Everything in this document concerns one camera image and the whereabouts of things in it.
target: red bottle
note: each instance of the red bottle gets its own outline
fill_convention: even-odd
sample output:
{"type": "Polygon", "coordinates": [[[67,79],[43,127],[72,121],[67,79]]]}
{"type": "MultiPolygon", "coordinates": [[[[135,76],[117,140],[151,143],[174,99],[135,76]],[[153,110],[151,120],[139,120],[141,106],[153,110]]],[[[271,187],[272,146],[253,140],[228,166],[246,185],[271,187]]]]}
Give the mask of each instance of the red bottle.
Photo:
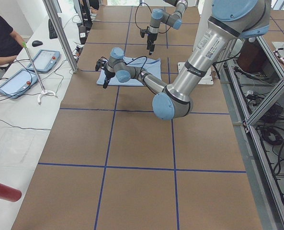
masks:
{"type": "Polygon", "coordinates": [[[11,202],[18,201],[22,197],[22,192],[0,183],[0,199],[11,202]]]}

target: reacher grabber tool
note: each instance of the reacher grabber tool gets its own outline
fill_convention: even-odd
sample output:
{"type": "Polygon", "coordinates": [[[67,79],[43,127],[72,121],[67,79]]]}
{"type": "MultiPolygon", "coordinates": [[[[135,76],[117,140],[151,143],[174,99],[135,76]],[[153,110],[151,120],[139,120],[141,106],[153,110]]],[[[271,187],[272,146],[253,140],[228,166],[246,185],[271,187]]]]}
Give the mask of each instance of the reacher grabber tool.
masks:
{"type": "Polygon", "coordinates": [[[49,96],[55,96],[55,97],[57,97],[57,95],[56,95],[56,93],[55,93],[54,91],[52,91],[52,90],[46,90],[46,89],[45,89],[45,87],[44,87],[44,85],[43,85],[43,83],[42,83],[42,80],[41,80],[41,78],[40,78],[40,75],[38,74],[38,72],[37,72],[37,70],[36,70],[36,68],[35,68],[34,62],[33,62],[32,58],[31,58],[31,55],[30,55],[30,53],[29,53],[29,50],[28,50],[27,45],[26,45],[25,42],[23,42],[23,47],[24,47],[25,50],[26,50],[26,53],[27,53],[27,55],[28,55],[28,57],[29,57],[29,59],[30,59],[30,62],[31,62],[31,64],[32,64],[33,70],[34,70],[34,72],[35,72],[35,74],[36,74],[36,76],[37,76],[38,82],[40,83],[41,88],[42,88],[41,93],[40,93],[40,94],[38,95],[38,97],[37,97],[37,102],[38,102],[38,104],[41,104],[41,103],[42,103],[42,102],[41,102],[41,98],[42,98],[42,96],[44,96],[44,95],[49,95],[49,96]]]}

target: white table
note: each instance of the white table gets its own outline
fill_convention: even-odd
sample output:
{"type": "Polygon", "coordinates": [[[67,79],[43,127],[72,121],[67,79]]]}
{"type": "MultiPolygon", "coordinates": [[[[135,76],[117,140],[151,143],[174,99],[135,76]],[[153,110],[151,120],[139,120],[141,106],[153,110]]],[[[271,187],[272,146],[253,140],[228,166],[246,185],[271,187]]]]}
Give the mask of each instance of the white table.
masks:
{"type": "MultiPolygon", "coordinates": [[[[79,18],[73,18],[73,22],[71,19],[73,15],[60,14],[59,16],[62,18],[62,24],[71,50],[74,50],[77,45],[76,43],[80,43],[78,28],[74,23],[77,22],[79,18]]],[[[48,17],[46,17],[30,38],[27,47],[29,48],[31,56],[35,56],[40,49],[60,51],[60,60],[49,72],[51,73],[66,59],[66,56],[59,40],[50,40],[48,35],[48,17]],[[32,47],[31,43],[34,40],[42,41],[43,45],[32,47]]],[[[28,58],[28,56],[23,49],[17,59],[26,58],[28,58]]],[[[29,64],[29,62],[21,63],[24,66],[29,64]]],[[[23,69],[20,63],[13,63],[3,77],[9,78],[20,69],[23,69]]],[[[60,103],[70,82],[72,72],[68,62],[65,61],[62,67],[57,71],[58,74],[64,76],[63,79],[61,76],[54,73],[47,77],[49,73],[40,74],[43,79],[43,85],[47,90],[56,91],[62,81],[57,91],[57,97],[43,96],[41,105],[37,103],[37,95],[24,95],[18,99],[0,101],[0,119],[14,126],[51,129],[60,103]]],[[[28,90],[27,94],[36,94],[41,91],[40,84],[36,83],[28,90]]],[[[17,188],[22,192],[22,198],[14,203],[0,199],[0,230],[11,229],[48,135],[49,131],[22,130],[10,127],[0,121],[0,183],[17,188]]]]}

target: towel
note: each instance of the towel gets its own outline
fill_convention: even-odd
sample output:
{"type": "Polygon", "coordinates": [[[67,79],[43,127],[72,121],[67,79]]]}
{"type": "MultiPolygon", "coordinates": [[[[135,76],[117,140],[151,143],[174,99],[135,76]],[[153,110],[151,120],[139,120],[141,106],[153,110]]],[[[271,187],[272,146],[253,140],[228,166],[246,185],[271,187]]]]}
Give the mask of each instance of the towel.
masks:
{"type": "MultiPolygon", "coordinates": [[[[129,63],[130,61],[134,60],[135,58],[131,57],[124,57],[124,61],[126,63],[129,63]]],[[[145,62],[145,58],[141,57],[132,63],[128,64],[128,66],[135,66],[135,67],[142,67],[142,65],[145,62]]],[[[147,70],[147,72],[151,73],[155,77],[161,80],[161,59],[153,60],[150,58],[147,58],[147,62],[143,66],[147,70]]],[[[103,85],[105,79],[104,70],[102,69],[100,72],[100,76],[96,82],[97,85],[103,85]]],[[[120,85],[120,86],[144,86],[142,83],[140,83],[136,79],[130,79],[129,81],[125,83],[120,83],[116,77],[111,78],[109,85],[120,85]]]]}

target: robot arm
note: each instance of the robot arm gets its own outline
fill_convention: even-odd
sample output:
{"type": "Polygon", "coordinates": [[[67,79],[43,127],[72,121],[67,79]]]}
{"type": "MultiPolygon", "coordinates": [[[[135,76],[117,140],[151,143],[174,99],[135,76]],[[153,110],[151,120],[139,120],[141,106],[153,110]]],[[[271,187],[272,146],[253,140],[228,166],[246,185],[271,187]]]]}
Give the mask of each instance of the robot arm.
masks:
{"type": "Polygon", "coordinates": [[[120,48],[112,50],[104,68],[110,73],[116,72],[116,77],[122,81],[137,79],[155,93],[152,106],[157,117],[170,120],[186,116],[193,108],[191,92],[226,44],[238,37],[265,34],[269,28],[270,10],[270,0],[213,0],[208,29],[171,84],[157,79],[145,69],[126,66],[120,48]]]}
{"type": "Polygon", "coordinates": [[[150,24],[147,29],[140,29],[141,37],[147,34],[147,50],[151,55],[155,49],[154,42],[158,37],[160,23],[164,23],[178,30],[182,24],[182,15],[188,7],[187,0],[165,0],[170,5],[176,7],[173,14],[166,13],[163,9],[154,9],[151,14],[150,24]]]}

